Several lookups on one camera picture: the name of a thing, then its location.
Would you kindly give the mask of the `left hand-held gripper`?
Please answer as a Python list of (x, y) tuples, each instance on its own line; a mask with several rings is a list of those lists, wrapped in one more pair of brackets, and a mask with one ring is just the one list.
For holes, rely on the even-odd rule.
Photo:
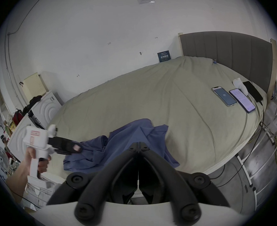
[(55, 137), (56, 134), (57, 127), (54, 124), (50, 125), (47, 130), (34, 126), (26, 127), (23, 142), (27, 147), (35, 150), (35, 158), (31, 159), (28, 180), (44, 180), (38, 175), (40, 159), (48, 159), (53, 153), (71, 155), (83, 151), (80, 143), (62, 137)]

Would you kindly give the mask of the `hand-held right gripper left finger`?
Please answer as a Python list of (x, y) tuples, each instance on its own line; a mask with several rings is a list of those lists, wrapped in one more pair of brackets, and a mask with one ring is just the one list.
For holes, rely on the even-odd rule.
[(74, 216), (79, 222), (100, 222), (111, 184), (138, 153), (139, 143), (136, 142), (101, 171), (90, 174), (71, 173), (53, 193), (47, 205), (77, 202)]

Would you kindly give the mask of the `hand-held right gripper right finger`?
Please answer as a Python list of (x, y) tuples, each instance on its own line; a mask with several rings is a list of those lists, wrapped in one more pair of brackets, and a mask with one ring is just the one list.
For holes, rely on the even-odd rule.
[(196, 223), (200, 203), (230, 208), (220, 190), (204, 173), (175, 170), (164, 158), (139, 142), (138, 187), (148, 204), (170, 202), (175, 223)]

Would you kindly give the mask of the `person's left hand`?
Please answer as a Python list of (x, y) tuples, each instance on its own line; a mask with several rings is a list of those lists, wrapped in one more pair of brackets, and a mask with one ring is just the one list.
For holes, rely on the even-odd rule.
[[(27, 147), (24, 160), (23, 160), (24, 166), (27, 171), (27, 175), (30, 174), (31, 160), (36, 158), (35, 155), (36, 155), (35, 149), (31, 147)], [(47, 159), (43, 159), (42, 161), (39, 161), (38, 168), (37, 168), (38, 173), (44, 173), (47, 171), (47, 167), (50, 160), (51, 160), (51, 157), (49, 155)]]

